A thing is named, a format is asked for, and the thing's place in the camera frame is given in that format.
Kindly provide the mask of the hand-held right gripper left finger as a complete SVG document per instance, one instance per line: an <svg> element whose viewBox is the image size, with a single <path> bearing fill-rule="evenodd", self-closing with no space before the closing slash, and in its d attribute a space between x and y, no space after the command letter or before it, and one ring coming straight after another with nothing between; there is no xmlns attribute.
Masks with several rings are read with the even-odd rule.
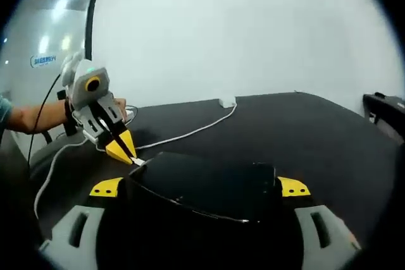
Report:
<svg viewBox="0 0 405 270"><path fill-rule="evenodd" d="M122 177L96 184L52 228L39 249L54 269L112 269L120 263L126 189Z"/></svg>

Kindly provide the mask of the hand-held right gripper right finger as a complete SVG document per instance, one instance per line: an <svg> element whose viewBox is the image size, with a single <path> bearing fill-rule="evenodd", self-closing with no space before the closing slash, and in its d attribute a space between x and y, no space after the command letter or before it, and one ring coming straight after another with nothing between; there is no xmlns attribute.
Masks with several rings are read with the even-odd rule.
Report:
<svg viewBox="0 0 405 270"><path fill-rule="evenodd" d="M279 176L290 269L345 269L361 250L345 222L317 203L301 181Z"/></svg>

